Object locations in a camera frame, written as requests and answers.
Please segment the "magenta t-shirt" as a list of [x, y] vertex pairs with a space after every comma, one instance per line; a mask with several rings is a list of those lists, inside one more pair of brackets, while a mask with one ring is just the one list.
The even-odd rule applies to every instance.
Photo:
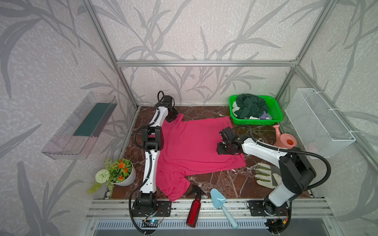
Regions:
[[246, 166], [245, 157], [219, 155], [219, 134], [231, 126], [229, 117], [183, 121], [180, 114], [162, 125], [164, 145], [157, 164], [156, 185], [170, 201], [183, 196], [190, 182], [187, 176], [238, 169]]

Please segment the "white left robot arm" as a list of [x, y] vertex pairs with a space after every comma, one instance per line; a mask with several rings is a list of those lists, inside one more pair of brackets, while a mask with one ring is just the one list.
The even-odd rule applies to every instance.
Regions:
[[164, 146], [162, 125], [165, 121], [170, 123], [178, 117], [178, 112], [174, 105], [175, 101], [172, 96], [165, 95], [163, 91], [159, 91], [157, 104], [154, 106], [156, 112], [152, 120], [136, 131], [136, 134], [141, 132], [142, 144], [138, 144], [136, 136], [134, 136], [134, 144], [145, 151], [144, 176], [135, 201], [136, 209], [157, 211], [157, 165], [160, 152]]

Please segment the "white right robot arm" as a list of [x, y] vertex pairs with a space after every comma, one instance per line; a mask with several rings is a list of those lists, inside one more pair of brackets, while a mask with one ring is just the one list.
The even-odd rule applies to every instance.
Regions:
[[245, 153], [259, 157], [279, 169], [281, 183], [268, 195], [265, 202], [270, 207], [281, 207], [303, 192], [316, 177], [316, 171], [308, 158], [299, 150], [282, 149], [256, 141], [246, 135], [238, 136], [231, 127], [220, 131], [222, 142], [218, 143], [217, 153]]

